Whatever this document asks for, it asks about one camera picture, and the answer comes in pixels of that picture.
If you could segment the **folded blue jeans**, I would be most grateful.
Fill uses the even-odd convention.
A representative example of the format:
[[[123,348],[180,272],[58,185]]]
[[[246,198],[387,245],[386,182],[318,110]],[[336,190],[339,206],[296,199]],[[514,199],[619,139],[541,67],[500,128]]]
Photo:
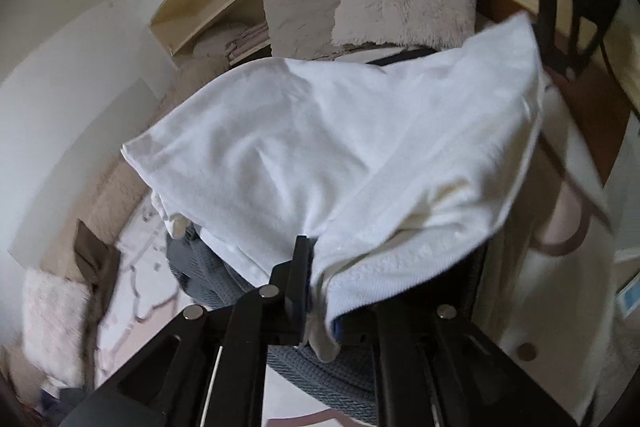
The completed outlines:
[[[203,242],[193,227],[187,228],[181,239],[167,237],[166,258],[186,295],[210,309],[232,306],[254,289]],[[329,407],[371,425],[378,420],[368,349],[347,346],[334,361],[323,363],[311,347],[275,347],[269,350],[268,365]]]

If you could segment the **white fluffy pillow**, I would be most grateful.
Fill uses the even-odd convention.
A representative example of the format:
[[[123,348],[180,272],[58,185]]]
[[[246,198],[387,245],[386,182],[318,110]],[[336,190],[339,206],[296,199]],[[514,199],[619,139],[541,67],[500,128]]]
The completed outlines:
[[[29,269],[23,286],[23,352],[29,363],[66,387],[85,384],[87,285]]]

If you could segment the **white t-shirt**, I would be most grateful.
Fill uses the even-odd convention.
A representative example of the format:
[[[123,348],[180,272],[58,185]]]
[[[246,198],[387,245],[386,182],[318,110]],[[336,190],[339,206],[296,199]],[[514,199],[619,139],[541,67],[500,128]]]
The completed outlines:
[[[524,14],[457,49],[388,66],[266,58],[180,107],[193,118],[154,169],[218,255],[260,275],[314,241],[307,338],[334,360],[342,315],[431,280],[497,232],[542,124]]]

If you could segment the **bear pattern bed blanket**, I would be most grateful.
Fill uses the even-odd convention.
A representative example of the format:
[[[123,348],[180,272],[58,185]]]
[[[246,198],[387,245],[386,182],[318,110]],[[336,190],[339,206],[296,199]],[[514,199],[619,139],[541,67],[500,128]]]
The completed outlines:
[[[143,199],[117,239],[122,257],[98,334],[104,383],[184,307],[166,231]],[[559,89],[520,196],[490,241],[474,322],[576,419],[586,415],[613,321],[613,236],[588,147]],[[268,426],[371,426],[329,407],[268,366]]]

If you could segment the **dark brown garment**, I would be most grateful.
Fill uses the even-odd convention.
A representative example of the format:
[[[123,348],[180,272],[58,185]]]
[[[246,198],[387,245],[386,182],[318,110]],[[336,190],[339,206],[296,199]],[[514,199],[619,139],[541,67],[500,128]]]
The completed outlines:
[[[77,221],[74,243],[75,262],[89,287],[90,298],[84,330],[84,387],[93,392],[96,385],[96,343],[98,329],[110,307],[118,277],[120,252],[104,243],[84,222]]]

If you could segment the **beige fluffy cushion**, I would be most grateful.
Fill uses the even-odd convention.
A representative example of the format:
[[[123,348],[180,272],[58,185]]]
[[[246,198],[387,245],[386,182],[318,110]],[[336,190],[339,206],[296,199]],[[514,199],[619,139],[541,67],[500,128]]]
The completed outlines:
[[[329,60],[344,53],[332,43],[340,0],[262,0],[271,53],[297,60]]]

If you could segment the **beige rolled comforter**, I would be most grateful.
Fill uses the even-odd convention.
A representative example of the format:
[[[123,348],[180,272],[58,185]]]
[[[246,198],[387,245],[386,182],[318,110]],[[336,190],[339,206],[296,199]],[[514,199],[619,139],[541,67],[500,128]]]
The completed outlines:
[[[224,55],[191,58],[182,64],[144,132],[127,142],[119,157],[79,196],[63,230],[44,254],[44,271],[74,281],[90,280],[81,273],[81,259],[75,253],[79,223],[87,225],[99,241],[113,246],[143,197],[149,192],[168,194],[162,182],[152,179],[152,171],[175,160],[169,145],[193,120],[180,106],[229,69]]]

